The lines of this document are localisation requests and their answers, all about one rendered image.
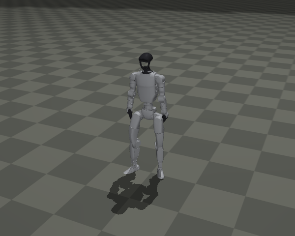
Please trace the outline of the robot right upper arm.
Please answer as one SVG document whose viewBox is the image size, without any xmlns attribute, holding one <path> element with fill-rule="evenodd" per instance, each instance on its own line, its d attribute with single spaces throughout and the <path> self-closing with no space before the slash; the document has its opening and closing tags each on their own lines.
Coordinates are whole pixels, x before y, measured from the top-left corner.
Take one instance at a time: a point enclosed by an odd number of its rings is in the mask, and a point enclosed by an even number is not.
<svg viewBox="0 0 295 236">
<path fill-rule="evenodd" d="M 136 74 L 137 72 L 133 72 L 130 74 L 129 79 L 130 79 L 130 90 L 128 92 L 128 96 L 130 97 L 135 97 L 136 96 Z"/>
</svg>

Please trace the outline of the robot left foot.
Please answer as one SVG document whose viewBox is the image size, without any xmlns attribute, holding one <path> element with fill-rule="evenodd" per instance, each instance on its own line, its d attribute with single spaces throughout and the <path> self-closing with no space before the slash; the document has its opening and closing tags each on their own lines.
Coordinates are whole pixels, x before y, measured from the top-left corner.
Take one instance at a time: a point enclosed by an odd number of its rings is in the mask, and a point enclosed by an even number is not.
<svg viewBox="0 0 295 236">
<path fill-rule="evenodd" d="M 159 179 L 164 179 L 163 169 L 162 170 L 161 170 L 161 168 L 160 168 L 160 170 L 157 169 L 157 177 Z"/>
</svg>

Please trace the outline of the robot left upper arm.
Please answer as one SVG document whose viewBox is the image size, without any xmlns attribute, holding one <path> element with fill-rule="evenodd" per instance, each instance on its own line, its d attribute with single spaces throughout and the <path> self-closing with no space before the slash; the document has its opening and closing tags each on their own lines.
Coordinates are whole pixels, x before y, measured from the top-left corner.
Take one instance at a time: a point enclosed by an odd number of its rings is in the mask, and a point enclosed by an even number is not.
<svg viewBox="0 0 295 236">
<path fill-rule="evenodd" d="M 158 83 L 158 90 L 159 90 L 158 102 L 164 102 L 166 79 L 163 75 L 156 74 L 155 80 Z"/>
</svg>

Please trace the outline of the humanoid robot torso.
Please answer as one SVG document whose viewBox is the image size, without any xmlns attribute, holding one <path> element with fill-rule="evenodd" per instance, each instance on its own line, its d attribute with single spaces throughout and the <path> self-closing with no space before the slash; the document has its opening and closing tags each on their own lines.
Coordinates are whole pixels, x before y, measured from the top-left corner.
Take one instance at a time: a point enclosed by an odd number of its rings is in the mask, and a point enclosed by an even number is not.
<svg viewBox="0 0 295 236">
<path fill-rule="evenodd" d="M 142 108 L 142 118 L 148 120 L 154 120 L 154 113 L 156 112 L 156 107 L 153 106 L 153 102 L 157 99 L 159 94 L 158 83 L 155 80 L 156 72 L 151 72 L 149 74 L 143 74 L 144 70 L 140 70 L 136 74 L 136 85 L 137 92 L 141 102 L 145 102 Z"/>
</svg>

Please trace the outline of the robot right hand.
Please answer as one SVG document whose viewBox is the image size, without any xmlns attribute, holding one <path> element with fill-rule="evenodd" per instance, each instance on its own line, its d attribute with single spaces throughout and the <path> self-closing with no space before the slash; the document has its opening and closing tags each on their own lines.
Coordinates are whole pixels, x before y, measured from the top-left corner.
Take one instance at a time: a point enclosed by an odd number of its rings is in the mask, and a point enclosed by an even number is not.
<svg viewBox="0 0 295 236">
<path fill-rule="evenodd" d="M 132 111 L 131 111 L 131 109 L 129 109 L 127 113 L 129 114 L 129 117 L 131 119 L 132 118 Z"/>
</svg>

